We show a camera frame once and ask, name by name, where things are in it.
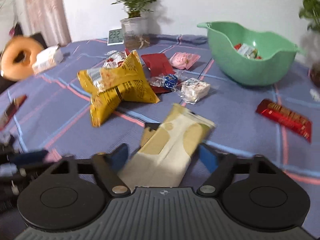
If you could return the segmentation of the beige green snack pack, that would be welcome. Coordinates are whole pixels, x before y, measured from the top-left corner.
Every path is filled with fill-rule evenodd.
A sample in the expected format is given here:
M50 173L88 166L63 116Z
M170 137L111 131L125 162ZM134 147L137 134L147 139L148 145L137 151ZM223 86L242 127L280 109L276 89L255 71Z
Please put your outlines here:
M177 187L191 158L212 129L214 122L175 103L154 135L137 151L119 178L135 187Z

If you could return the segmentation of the yellow chips bag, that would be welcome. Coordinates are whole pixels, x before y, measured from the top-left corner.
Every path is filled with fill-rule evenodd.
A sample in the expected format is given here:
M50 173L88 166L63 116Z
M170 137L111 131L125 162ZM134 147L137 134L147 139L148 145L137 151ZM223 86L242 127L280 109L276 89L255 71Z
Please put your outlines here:
M93 127L100 127L122 101L158 103L136 50L131 51L117 68L81 70L80 86L91 95L90 115Z

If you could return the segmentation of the red white printed snack bag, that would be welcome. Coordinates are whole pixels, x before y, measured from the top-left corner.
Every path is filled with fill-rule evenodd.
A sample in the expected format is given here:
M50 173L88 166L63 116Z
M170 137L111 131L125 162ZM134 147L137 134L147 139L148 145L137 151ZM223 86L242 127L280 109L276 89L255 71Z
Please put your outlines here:
M128 49L124 51L109 51L106 54L107 58L103 64L103 68L114 69L120 67L129 54L130 51Z

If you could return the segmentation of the dark red packet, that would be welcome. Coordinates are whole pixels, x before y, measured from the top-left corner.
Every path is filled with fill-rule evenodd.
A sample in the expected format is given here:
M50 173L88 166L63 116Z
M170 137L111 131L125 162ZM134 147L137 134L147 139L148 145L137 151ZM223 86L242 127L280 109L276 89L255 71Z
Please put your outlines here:
M175 71L173 70L168 58L163 53L145 54L142 55L141 58L150 71L150 77L148 78L148 81L151 77L159 76L161 74L175 74ZM172 91L164 90L163 88L150 87L156 94L169 93Z

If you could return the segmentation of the red slim snack stick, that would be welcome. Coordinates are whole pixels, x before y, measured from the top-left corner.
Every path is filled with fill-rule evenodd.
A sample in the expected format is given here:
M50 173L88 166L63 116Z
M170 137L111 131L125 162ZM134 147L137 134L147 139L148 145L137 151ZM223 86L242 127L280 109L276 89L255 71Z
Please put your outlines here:
M5 129L5 127L8 125L10 120L14 117L14 115L19 110L19 108L23 105L26 99L27 99L26 94L19 96L17 98L14 98L14 100L9 104L7 109L1 114L1 121L0 121L1 131Z

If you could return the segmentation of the blue plaid tablecloth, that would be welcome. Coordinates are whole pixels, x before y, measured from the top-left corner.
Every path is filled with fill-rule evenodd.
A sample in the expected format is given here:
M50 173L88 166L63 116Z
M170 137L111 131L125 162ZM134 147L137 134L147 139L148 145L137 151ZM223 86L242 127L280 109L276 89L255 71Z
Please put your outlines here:
M27 100L7 126L16 137L15 147L23 152L46 148L58 154L86 159L98 152L111 152L126 143L131 152L138 147L145 123L162 122L177 93L163 94L157 104L122 103L107 122L94 128L89 114L90 95L80 86L77 73L99 68L108 52L123 46L108 46L105 39L80 41L63 48L66 57L55 68L16 83L1 94L1 109L22 95ZM263 154L300 184L309 194L311 207L304 228L319 236L319 103L314 101L314 85L309 71L294 63L277 84L264 88L243 87L221 72L212 59L203 36L158 36L139 55L176 52L198 54L186 77L210 83L212 94L194 105L193 112L212 120L216 129L208 144L226 152L249 157ZM312 141L256 113L256 107L270 99L312 121Z

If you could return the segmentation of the long red chocolate bar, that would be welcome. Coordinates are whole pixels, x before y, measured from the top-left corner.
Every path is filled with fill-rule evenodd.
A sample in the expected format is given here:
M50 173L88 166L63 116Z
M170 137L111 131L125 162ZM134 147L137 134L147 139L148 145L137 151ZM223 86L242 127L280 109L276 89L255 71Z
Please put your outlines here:
M262 100L255 112L285 126L311 143L312 122L307 117L269 99Z

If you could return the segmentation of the orange donut cushion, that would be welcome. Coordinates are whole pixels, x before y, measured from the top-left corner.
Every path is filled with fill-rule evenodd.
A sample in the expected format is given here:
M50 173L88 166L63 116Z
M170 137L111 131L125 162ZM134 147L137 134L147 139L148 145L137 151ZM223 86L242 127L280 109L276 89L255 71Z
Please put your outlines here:
M32 66L43 50L44 47L32 37L13 37L1 54L1 76L10 81L21 81L32 76Z

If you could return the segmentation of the green plastic bowl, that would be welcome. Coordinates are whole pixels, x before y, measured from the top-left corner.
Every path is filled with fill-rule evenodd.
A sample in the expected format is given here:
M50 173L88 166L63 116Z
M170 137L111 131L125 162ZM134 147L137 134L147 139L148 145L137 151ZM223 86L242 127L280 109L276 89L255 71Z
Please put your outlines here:
M305 51L271 31L249 30L235 22L203 22L212 57L220 70L245 86L269 86L280 81L296 54Z

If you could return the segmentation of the red clear snack packet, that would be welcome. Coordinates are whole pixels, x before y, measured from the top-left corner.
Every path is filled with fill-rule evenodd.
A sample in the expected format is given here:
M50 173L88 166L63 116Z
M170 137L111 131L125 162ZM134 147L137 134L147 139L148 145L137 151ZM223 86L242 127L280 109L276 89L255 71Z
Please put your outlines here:
M248 59L258 59L261 60L262 57L258 54L257 48L249 46L245 43L239 43L234 46L234 49L242 56Z

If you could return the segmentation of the blue foil chocolate ball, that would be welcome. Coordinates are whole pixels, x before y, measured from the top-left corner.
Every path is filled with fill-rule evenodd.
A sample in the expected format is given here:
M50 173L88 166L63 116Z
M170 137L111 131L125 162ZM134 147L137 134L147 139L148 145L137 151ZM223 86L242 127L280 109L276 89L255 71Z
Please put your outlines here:
M163 88L164 90L173 90L182 82L183 76L181 74L161 74L159 76L151 77L149 84L152 87Z

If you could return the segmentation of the pink floral curtain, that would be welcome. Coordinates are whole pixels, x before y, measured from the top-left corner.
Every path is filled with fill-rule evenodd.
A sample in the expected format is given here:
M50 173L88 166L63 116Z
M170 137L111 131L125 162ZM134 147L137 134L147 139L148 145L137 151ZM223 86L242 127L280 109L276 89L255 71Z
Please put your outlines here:
M32 33L41 33L48 46L71 42L63 0L25 0Z

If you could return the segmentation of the small pink candy packet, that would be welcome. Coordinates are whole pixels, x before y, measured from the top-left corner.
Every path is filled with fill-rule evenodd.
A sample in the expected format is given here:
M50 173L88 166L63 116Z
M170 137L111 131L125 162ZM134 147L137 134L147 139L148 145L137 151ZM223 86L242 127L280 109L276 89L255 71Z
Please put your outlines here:
M176 52L169 59L169 62L174 68L188 70L200 59L200 57L201 56L197 54Z

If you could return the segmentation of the broad-leaf plant in glass vase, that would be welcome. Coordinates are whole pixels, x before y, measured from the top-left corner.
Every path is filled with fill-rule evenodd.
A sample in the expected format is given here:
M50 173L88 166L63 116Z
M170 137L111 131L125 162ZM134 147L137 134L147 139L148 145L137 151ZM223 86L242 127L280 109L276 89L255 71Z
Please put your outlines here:
M306 50L306 63L311 67L310 79L319 88L319 0L303 0L298 16L308 22L302 45Z

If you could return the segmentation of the fine-leaf plant in white cup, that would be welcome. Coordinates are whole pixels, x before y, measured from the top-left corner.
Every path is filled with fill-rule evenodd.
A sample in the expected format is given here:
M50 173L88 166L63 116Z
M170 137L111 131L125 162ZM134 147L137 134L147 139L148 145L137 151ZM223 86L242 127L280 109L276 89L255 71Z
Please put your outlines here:
M116 0L112 4L121 4L127 17L120 20L125 48L142 49L150 45L148 15L151 5L157 0Z

